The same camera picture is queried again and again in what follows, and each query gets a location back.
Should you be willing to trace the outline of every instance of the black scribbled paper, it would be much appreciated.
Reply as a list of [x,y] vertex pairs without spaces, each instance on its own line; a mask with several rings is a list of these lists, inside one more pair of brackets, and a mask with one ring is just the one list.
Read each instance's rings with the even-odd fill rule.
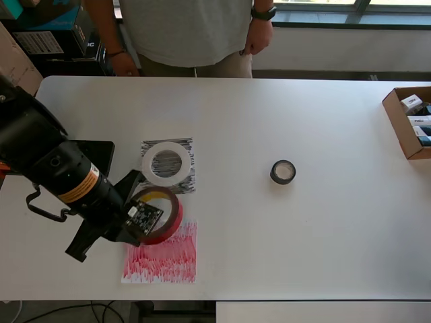
[[[193,151],[193,138],[180,138],[180,139],[167,139],[167,140],[151,140],[142,141],[141,143],[141,156],[143,157],[145,153],[153,147],[155,144],[163,142],[173,142],[182,145],[190,155],[191,159],[191,169],[190,174],[185,180],[179,182],[178,184],[168,187],[174,194],[186,194],[196,191],[196,175],[195,175],[195,153]],[[164,151],[155,156],[153,160],[152,170],[155,175],[160,177],[171,177],[175,175],[181,167],[181,159],[177,154]],[[138,189],[143,190],[144,188],[153,186],[148,180],[140,184]]]

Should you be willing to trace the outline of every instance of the circuit board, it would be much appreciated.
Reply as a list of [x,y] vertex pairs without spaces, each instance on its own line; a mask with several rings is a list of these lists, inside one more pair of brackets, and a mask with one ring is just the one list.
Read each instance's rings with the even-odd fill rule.
[[143,234],[148,235],[163,215],[163,210],[139,201],[132,207],[131,223],[138,226]]

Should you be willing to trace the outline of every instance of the black box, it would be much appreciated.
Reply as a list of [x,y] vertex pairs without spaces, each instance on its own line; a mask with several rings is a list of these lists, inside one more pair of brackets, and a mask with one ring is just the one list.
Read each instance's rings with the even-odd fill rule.
[[30,58],[83,57],[93,30],[80,0],[42,0],[3,24]]
[[85,57],[79,59],[33,60],[43,77],[50,75],[113,76],[112,66],[106,56],[105,46],[96,32],[88,42]]

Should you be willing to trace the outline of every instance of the red tape roll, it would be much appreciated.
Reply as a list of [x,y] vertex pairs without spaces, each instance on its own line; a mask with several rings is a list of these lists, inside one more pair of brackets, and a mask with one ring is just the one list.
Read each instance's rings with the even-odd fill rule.
[[132,199],[135,201],[141,200],[143,202],[152,199],[167,199],[171,203],[170,216],[166,223],[159,229],[150,232],[148,235],[141,236],[139,241],[142,244],[159,244],[170,238],[180,227],[181,221],[183,220],[183,206],[176,195],[167,188],[160,186],[145,188],[138,192]]

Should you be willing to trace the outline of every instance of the bracelet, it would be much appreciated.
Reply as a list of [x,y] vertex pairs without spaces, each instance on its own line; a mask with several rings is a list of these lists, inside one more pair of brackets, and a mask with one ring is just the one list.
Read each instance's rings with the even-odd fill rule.
[[122,50],[120,50],[119,52],[113,52],[112,54],[106,54],[107,57],[109,57],[110,59],[113,58],[114,56],[117,56],[118,54],[122,54],[126,52],[126,50],[123,48]]

